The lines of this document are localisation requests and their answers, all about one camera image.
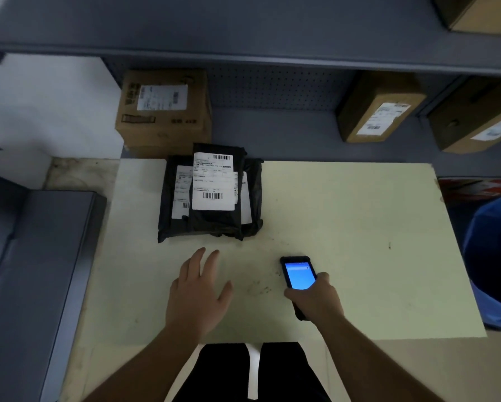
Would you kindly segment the black parcel narrow white label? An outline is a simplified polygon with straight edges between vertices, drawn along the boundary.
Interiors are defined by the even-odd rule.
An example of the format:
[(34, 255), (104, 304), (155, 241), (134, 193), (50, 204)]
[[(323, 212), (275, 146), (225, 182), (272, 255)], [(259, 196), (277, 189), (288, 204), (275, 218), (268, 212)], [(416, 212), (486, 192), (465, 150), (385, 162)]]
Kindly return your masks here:
[(174, 155), (167, 159), (158, 223), (158, 243), (167, 238), (191, 235), (189, 223), (193, 157)]

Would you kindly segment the person's right forearm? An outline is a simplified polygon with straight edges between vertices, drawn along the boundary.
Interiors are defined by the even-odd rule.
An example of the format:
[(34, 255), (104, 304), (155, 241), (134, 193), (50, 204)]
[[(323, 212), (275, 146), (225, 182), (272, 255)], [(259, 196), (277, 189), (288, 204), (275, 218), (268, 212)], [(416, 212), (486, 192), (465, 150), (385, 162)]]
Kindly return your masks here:
[(313, 317), (351, 402), (444, 402), (340, 312)]

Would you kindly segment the black plastic parcel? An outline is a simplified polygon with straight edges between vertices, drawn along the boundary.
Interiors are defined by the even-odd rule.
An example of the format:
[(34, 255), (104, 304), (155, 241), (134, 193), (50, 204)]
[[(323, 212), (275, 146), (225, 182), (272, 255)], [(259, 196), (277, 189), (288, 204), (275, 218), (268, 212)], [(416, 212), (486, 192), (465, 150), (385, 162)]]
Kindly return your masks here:
[(263, 226), (262, 159), (246, 158), (243, 168), (241, 230), (244, 238), (257, 235)]

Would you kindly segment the grey metal shelf rack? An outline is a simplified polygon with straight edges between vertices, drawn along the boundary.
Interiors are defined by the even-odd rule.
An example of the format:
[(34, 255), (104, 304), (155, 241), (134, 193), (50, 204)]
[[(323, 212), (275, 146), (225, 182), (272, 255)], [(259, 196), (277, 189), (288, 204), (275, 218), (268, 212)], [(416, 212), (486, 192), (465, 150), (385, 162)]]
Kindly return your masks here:
[[(501, 177), (501, 142), (439, 150), (428, 114), (470, 75), (501, 76), (501, 36), (454, 33), (432, 0), (5, 0), (0, 59), (99, 58), (208, 70), (213, 140), (266, 160), (430, 163), (440, 177)], [(346, 143), (334, 109), (357, 71), (418, 76), (427, 99), (385, 142)]]

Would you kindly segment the person's right hand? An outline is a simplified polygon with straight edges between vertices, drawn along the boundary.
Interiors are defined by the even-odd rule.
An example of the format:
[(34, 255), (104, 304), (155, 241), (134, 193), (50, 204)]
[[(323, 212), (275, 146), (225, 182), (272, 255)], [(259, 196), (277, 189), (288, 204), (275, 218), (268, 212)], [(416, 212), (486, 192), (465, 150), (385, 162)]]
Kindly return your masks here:
[(317, 274), (317, 279), (310, 287), (314, 299), (311, 303), (294, 303), (304, 316), (320, 329), (334, 322), (340, 317), (345, 317), (339, 295), (327, 272)]

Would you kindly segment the person's left hand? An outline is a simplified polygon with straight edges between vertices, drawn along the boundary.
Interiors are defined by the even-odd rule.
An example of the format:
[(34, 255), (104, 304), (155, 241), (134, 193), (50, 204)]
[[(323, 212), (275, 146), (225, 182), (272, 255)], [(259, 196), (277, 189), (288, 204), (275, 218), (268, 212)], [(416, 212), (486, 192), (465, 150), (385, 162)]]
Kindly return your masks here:
[(187, 282), (187, 262), (190, 258), (187, 259), (180, 267), (178, 292), (168, 299), (166, 327), (188, 334), (197, 344), (226, 315), (221, 314), (217, 307), (221, 293), (215, 288), (219, 255), (220, 250), (212, 251), (201, 262), (200, 278), (191, 282)]

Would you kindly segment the blue plastic bin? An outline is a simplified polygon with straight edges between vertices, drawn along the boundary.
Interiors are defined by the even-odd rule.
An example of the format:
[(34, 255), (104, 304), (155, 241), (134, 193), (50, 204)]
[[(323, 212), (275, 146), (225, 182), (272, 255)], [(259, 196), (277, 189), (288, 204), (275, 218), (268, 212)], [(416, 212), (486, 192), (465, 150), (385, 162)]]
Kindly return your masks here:
[(474, 212), (462, 257), (483, 323), (501, 329), (501, 197)]

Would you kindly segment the black handheld scanner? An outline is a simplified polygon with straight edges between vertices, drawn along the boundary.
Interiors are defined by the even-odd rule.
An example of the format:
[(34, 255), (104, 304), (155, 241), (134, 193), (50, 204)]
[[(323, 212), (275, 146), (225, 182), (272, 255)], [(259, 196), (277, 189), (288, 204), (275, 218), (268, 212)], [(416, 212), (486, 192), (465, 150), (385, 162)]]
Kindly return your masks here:
[(317, 275), (308, 256), (285, 256), (279, 261), (287, 288), (306, 290), (316, 281)]

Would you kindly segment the red printed carton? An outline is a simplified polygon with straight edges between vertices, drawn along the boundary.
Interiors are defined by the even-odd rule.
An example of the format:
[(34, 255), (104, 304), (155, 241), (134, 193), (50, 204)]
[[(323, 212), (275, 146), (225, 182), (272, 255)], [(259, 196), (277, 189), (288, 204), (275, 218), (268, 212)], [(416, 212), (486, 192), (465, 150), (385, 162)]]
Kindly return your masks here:
[(439, 178), (443, 199), (446, 203), (492, 200), (501, 196), (501, 178)]

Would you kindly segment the black parcel large white label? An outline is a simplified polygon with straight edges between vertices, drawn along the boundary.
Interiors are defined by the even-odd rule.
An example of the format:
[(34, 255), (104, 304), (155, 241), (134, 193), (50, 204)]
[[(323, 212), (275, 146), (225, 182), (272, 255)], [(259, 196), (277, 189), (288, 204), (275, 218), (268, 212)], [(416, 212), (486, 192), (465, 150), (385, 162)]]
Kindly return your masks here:
[(194, 232), (243, 240), (240, 192), (244, 148), (193, 144), (188, 224)]

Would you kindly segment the person's black trousers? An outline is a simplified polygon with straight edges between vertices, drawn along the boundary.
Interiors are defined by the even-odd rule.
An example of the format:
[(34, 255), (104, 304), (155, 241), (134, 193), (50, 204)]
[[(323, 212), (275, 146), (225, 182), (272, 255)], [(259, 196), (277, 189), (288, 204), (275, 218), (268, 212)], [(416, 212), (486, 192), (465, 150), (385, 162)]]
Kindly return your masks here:
[(299, 343), (264, 343), (258, 398), (248, 398), (245, 344), (206, 344), (172, 402), (331, 402)]

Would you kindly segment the square cardboard box printed side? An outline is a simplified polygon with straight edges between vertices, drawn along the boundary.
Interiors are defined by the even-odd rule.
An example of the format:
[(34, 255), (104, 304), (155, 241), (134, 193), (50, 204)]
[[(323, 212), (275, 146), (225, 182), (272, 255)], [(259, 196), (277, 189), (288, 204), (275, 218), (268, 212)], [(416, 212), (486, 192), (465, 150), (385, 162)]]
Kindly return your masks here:
[(212, 142), (212, 107), (202, 68), (130, 70), (124, 75), (115, 129), (140, 159), (192, 155)]

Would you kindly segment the low grey metal shelf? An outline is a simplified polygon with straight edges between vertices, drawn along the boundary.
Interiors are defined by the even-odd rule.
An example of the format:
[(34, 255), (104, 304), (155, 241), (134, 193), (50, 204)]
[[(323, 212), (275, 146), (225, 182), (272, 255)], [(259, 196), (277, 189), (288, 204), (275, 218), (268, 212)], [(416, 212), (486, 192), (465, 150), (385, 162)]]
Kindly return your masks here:
[(58, 402), (106, 207), (0, 176), (0, 402)]

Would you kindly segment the plain cardboard box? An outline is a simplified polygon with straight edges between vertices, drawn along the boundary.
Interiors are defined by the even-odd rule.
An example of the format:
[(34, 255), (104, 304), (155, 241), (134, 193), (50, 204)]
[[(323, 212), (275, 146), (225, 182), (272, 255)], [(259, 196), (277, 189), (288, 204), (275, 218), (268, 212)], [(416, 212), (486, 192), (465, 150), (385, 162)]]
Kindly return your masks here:
[(501, 35), (501, 0), (432, 0), (452, 32)]

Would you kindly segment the dark cardboard box white label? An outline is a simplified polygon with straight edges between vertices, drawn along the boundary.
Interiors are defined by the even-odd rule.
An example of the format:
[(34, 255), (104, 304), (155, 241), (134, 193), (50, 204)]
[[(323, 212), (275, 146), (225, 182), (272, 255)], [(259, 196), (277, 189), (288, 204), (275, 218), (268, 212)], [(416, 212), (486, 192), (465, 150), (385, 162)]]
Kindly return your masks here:
[(427, 118), (445, 153), (476, 153), (501, 142), (501, 78), (469, 77)]

